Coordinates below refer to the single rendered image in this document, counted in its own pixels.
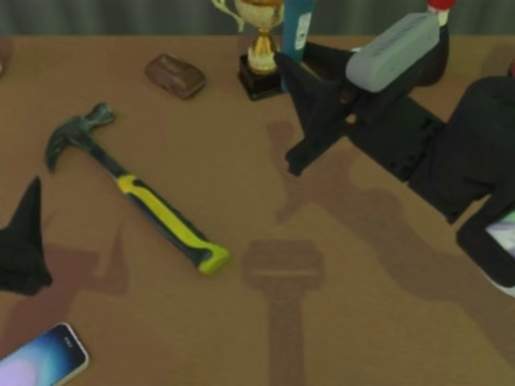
gold trophy cup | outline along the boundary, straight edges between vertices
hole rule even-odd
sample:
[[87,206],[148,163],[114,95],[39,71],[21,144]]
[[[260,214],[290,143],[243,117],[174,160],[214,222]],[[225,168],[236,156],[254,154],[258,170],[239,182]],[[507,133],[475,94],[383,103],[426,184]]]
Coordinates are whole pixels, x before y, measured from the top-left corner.
[[246,55],[240,57],[238,77],[250,99],[256,101],[279,94],[281,76],[274,60],[279,45],[270,32],[284,19],[284,0],[234,0],[237,13],[227,7],[226,0],[211,1],[216,8],[233,16],[240,32],[245,23],[259,30]]

blue screen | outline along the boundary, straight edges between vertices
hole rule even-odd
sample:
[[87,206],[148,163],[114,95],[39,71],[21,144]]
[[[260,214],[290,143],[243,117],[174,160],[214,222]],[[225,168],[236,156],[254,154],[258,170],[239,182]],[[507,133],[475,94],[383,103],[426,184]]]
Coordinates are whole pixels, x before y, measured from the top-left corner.
[[85,360],[72,332],[60,324],[0,361],[0,386],[52,386]]

gray plastic piece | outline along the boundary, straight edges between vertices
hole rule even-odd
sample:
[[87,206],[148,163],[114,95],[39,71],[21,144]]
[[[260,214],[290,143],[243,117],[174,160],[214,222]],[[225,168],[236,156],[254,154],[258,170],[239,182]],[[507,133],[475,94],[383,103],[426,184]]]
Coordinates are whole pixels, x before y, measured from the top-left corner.
[[435,14],[407,14],[352,56],[347,78],[364,90],[380,92],[434,48],[439,33]]

claw hammer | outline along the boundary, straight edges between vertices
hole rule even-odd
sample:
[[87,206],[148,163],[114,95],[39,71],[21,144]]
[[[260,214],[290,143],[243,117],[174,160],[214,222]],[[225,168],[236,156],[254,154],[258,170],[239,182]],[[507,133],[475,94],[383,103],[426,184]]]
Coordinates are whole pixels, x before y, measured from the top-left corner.
[[179,211],[111,158],[89,134],[92,129],[108,125],[114,119],[109,105],[100,103],[87,115],[75,116],[63,123],[48,140],[44,156],[47,168],[50,172],[56,169],[57,158],[66,146],[74,145],[82,149],[107,170],[120,191],[202,274],[215,273],[229,260],[229,251],[208,241]]

hammer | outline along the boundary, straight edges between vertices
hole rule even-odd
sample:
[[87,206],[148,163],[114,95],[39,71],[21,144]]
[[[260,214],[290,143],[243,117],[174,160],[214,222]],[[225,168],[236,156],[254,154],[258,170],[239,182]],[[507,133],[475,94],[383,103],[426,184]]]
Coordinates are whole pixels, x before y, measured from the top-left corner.
[[254,241],[243,278],[268,302],[270,386],[303,386],[302,300],[324,280],[323,255],[308,241]]
[[229,260],[229,251],[213,244],[186,220],[182,214],[148,187],[141,179],[125,170],[91,137],[89,132],[115,119],[113,110],[100,103],[87,115],[75,116],[58,127],[48,140],[45,163],[50,172],[67,145],[77,146],[95,158],[128,197],[164,236],[204,275],[215,273]]

